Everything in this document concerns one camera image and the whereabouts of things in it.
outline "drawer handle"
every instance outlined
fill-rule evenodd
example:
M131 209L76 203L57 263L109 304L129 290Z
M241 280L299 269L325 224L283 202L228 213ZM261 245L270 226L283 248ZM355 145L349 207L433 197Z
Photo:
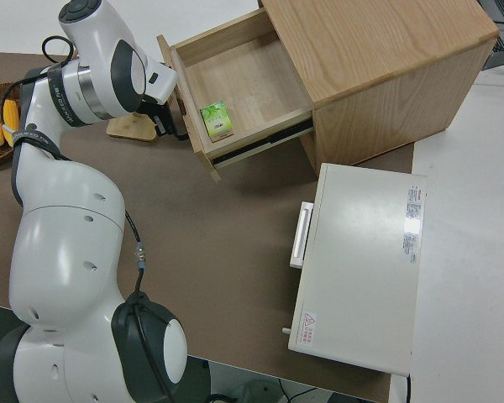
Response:
M304 254L306 252L306 243L308 240L308 230L310 221L312 220L313 203L302 202L301 212L297 230L295 231L295 241L293 242L293 250L291 251L291 259L289 265L296 269L302 269L304 264Z

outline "open drawer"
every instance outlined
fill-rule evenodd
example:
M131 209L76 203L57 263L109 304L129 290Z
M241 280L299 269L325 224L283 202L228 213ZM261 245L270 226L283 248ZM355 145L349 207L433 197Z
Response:
M217 168L313 131L312 103L262 8L179 44L159 44L179 75L177 97L192 147ZM224 101L234 134L213 142L200 109Z

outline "wooden drawer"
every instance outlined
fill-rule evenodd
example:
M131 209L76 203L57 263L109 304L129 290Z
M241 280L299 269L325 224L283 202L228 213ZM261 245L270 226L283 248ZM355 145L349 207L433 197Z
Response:
M181 114L194 152L215 178L217 168L313 130L312 103L262 8L169 47L179 75ZM200 109L224 101L234 134L213 142Z
M474 0L263 0L265 8L169 47L192 147L217 168L301 136L316 173L447 128L498 31ZM199 110L224 101L213 143Z

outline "black cable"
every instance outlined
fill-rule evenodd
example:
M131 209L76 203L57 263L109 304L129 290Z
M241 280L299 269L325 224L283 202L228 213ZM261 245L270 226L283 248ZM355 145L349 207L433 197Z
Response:
M134 286L134 294L136 295L140 293L140 286L142 285L143 278L144 278L144 271L138 270L138 277L136 278L136 285Z
M305 391L303 391L303 392L301 392L301 393L297 393L297 394L296 394L296 395L294 395L294 396L293 396L290 400L288 400L288 401L287 401L287 403L291 403L291 401L292 401L293 399L295 399L296 397L299 397L299 396L305 395L306 393L312 392L313 390L317 390L317 389L318 389L318 388L310 388L310 389L305 390Z
M136 229L136 226L134 225L133 218L129 215L127 210L125 210L125 218L127 218L127 221L129 222L129 225L130 225L131 229L133 230L134 238L136 239L136 242L142 242L142 241L140 241L140 235L138 234L138 229Z
M54 60L53 58L51 58L49 56L49 54L47 53L47 44L51 41L51 40L54 40L54 39L59 39L59 40L63 40L64 42L66 42L68 45L69 45L69 54L67 55L66 59L62 62L59 62L57 60ZM61 66L63 67L64 65L66 65L67 63L69 63L71 61L71 59L73 58L73 53L75 52L75 45L70 41L68 40L68 38L66 38L65 36L59 36L59 35L52 35L48 38L46 38L43 43L41 44L41 50L43 51L43 55L45 55L45 57L50 60L51 62L53 63L61 63Z
M37 80L40 80L41 78L47 77L47 73L41 73L37 76L30 77L30 78L24 78L23 80L19 80L14 82L11 86L8 87L8 89L3 93L2 100L0 101L0 124L5 124L3 121L3 106L6 103L6 100L8 99L9 94L11 94L11 91L16 86L20 86L21 84L31 84L32 82L36 82Z
M160 373L159 367L157 366L155 359L153 358L153 353L151 352L151 348L147 342L147 339L145 338L144 326L142 325L142 319L140 318L139 308L138 305L136 304L134 305L134 318L136 319L136 328L138 329L138 333L140 335L140 342L142 343L145 355L148 361L150 362L150 367L151 369L153 369L155 378L157 379L157 383L159 384L161 390L166 394L166 398L168 399L168 401L170 403L176 403L173 396L171 395L170 389L168 389L168 386L166 385L164 377Z
M282 393L284 394L284 396L286 397L287 399L287 403L291 403L291 401L295 398L297 398L298 396L302 396L302 395L305 395L306 393L310 393L312 392L313 390L317 390L318 388L310 388L308 390L305 390L301 393L297 393L296 395L292 396L292 397L289 397L289 395L286 393L286 390L284 390L284 386L282 386L282 381L280 378L278 378L278 384L280 385L280 389L282 389Z
M66 59L62 62L58 62L58 61L52 59L47 54L46 45L53 39L63 40L64 42L66 42L69 45L69 53L67 54ZM66 38L66 37L59 36L59 35L52 35L43 41L43 43L41 44L41 49L43 50L43 55L45 55L45 57L48 60L52 61L53 63L61 63L61 66L64 67L67 63L69 63L73 59L73 53L75 52L75 45L70 40L68 40L68 38ZM32 82L36 82L37 80L40 80L40 79L46 78L46 77L47 77L46 72L41 73L41 74L34 76L34 77L24 78L23 80L16 81L11 86L8 87L8 89L3 93L2 100L0 101L0 124L5 124L5 122L3 120L3 106L6 102L6 100L8 99L8 96L11 93L11 91L13 91L13 89L19 85L31 84Z
M407 399L406 403L411 403L411 375L407 376Z
M282 393L284 394L284 396L286 397L287 401L290 400L290 397L287 395L286 391L284 390L284 386L282 386L282 381L280 378L278 378L278 383L280 384L280 389L282 389Z

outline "cable connector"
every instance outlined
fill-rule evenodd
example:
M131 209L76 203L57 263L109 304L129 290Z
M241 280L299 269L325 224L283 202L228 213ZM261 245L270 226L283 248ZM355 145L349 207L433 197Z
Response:
M145 270L145 249L141 242L136 243L136 258L138 259L136 262L138 270Z

